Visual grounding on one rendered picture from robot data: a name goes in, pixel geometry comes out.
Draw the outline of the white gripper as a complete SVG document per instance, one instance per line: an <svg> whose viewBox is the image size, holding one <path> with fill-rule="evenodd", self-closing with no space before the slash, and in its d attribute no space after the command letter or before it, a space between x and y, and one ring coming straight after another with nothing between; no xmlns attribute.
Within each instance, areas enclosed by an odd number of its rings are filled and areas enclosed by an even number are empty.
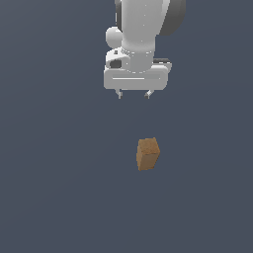
<svg viewBox="0 0 253 253"><path fill-rule="evenodd" d="M166 87L171 68L169 59L154 58L152 51L127 53L118 47L106 54L104 87L117 90L119 99L123 98L120 90L148 90L144 98L149 99L153 90Z"/></svg>

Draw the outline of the brown wooden block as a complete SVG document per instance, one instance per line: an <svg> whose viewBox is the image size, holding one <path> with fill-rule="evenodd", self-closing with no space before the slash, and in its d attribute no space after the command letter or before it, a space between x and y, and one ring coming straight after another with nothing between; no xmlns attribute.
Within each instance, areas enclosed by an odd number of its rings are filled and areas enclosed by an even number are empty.
<svg viewBox="0 0 253 253"><path fill-rule="evenodd" d="M160 155L160 149L155 137L138 141L136 162L139 171L153 169Z"/></svg>

